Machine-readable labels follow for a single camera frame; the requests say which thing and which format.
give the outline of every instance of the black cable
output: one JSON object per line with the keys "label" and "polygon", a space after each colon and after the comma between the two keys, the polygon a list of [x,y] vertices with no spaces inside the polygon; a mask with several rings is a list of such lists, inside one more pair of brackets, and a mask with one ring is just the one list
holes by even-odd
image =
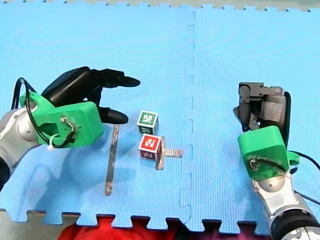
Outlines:
{"label": "black cable", "polygon": [[317,163],[312,157],[308,156],[308,155],[305,155],[301,152],[298,152],[298,151],[290,151],[292,153],[295,153],[295,154],[298,154],[300,157],[302,158],[305,158],[305,159],[308,159],[310,162],[312,162],[317,168],[318,170],[320,171],[320,165],[319,163]]}
{"label": "black cable", "polygon": [[[30,84],[23,78],[20,77],[14,87],[14,92],[13,92],[13,100],[12,100],[12,106],[11,109],[17,109],[19,106],[19,97],[20,97],[20,89],[21,89],[21,85],[24,84],[25,86],[25,108],[28,114],[28,117],[32,123],[33,128],[35,129],[35,131],[37,132],[37,134],[43,139],[43,141],[45,141],[45,143],[47,143],[48,145],[50,144],[50,140],[43,134],[43,132],[39,129],[34,116],[32,115],[31,112],[31,106],[30,106],[30,91],[32,92],[36,92],[34,90],[34,88],[32,86],[30,86]],[[52,146],[54,148],[63,148],[65,145],[67,145],[68,143],[71,142],[71,140],[73,139],[75,135],[75,131],[74,129],[66,136],[65,140],[63,141],[62,144],[56,145],[54,143],[52,143]]]}
{"label": "black cable", "polygon": [[[298,151],[290,151],[291,153],[295,153],[295,154],[298,154],[300,157],[302,157],[302,158],[305,158],[305,159],[308,159],[310,162],[312,162],[317,168],[318,168],[318,170],[320,171],[320,165],[319,165],[319,163],[317,163],[316,162],[316,160],[314,160],[312,157],[310,157],[310,156],[308,156],[308,155],[306,155],[306,154],[303,154],[303,153],[301,153],[301,152],[298,152]],[[304,195],[304,194],[302,194],[302,193],[300,193],[300,192],[298,192],[298,191],[294,191],[295,193],[297,193],[297,194],[299,194],[301,197],[303,197],[304,199],[307,199],[307,200],[309,200],[309,201],[311,201],[311,202],[313,202],[313,203],[315,203],[315,204],[318,204],[318,205],[320,205],[320,201],[317,201],[317,200],[315,200],[315,199],[313,199],[313,198],[311,198],[311,197],[309,197],[309,196],[307,196],[307,195]]]}
{"label": "black cable", "polygon": [[315,204],[318,204],[318,205],[320,205],[320,201],[317,201],[317,200],[315,200],[315,199],[313,199],[313,198],[311,198],[311,197],[309,197],[309,196],[307,196],[307,195],[304,195],[304,194],[302,194],[302,193],[300,193],[300,192],[298,192],[298,191],[294,191],[296,194],[299,194],[301,197],[303,197],[304,199],[307,199],[307,200],[309,200],[309,201],[311,201],[311,202],[313,202],[313,203],[315,203]]}

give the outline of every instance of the gray floor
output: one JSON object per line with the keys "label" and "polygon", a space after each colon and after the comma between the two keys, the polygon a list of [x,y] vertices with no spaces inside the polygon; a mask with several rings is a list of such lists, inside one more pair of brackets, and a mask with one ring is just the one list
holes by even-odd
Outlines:
{"label": "gray floor", "polygon": [[[280,11],[284,11],[286,8],[297,8],[302,11],[307,11],[308,8],[320,8],[320,0],[109,0],[107,2],[109,4],[126,2],[130,5],[149,2],[152,6],[156,6],[159,3],[167,3],[173,7],[181,4],[195,7],[200,7],[202,4],[214,4],[217,8],[221,8],[223,5],[234,5],[237,9],[241,9],[244,6],[256,6],[258,10],[263,10],[265,7],[277,7]],[[3,239],[0,240],[56,240],[60,232],[76,220],[74,217],[65,217],[64,224],[57,226],[41,224],[43,215],[38,213],[30,213],[28,218],[29,221],[27,223],[14,223],[6,212],[0,212],[0,232],[3,236]]]}

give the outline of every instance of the green cube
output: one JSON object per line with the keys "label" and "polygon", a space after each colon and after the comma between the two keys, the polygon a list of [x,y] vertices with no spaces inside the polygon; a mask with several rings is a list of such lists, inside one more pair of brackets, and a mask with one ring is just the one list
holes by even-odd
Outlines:
{"label": "green cube", "polygon": [[158,113],[142,110],[136,124],[141,134],[157,135]]}

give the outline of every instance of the printed symbol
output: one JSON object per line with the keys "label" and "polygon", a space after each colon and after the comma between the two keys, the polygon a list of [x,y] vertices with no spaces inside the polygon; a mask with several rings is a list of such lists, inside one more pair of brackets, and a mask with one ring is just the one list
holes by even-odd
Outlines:
{"label": "printed symbol", "polygon": [[150,147],[150,148],[153,148],[154,145],[155,145],[156,141],[154,139],[148,139],[145,143],[144,143],[144,146],[145,147]]}
{"label": "printed symbol", "polygon": [[144,156],[145,158],[152,158],[152,154],[151,154],[151,153],[148,153],[148,152],[143,153],[143,156]]}
{"label": "printed symbol", "polygon": [[142,120],[142,122],[144,122],[144,123],[151,123],[151,121],[152,121],[152,118],[153,118],[153,116],[152,115],[144,115],[143,116],[143,120]]}
{"label": "printed symbol", "polygon": [[150,133],[149,128],[147,128],[147,127],[141,127],[141,132],[143,132],[145,134],[149,134]]}

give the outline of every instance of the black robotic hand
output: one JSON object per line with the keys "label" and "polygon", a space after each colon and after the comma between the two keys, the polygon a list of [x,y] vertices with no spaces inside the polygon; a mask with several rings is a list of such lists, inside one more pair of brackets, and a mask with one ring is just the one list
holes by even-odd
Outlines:
{"label": "black robotic hand", "polygon": [[82,103],[87,99],[96,104],[102,123],[126,124],[128,117],[109,107],[101,107],[103,88],[136,87],[140,81],[112,69],[96,70],[87,66],[60,75],[42,93],[55,107]]}

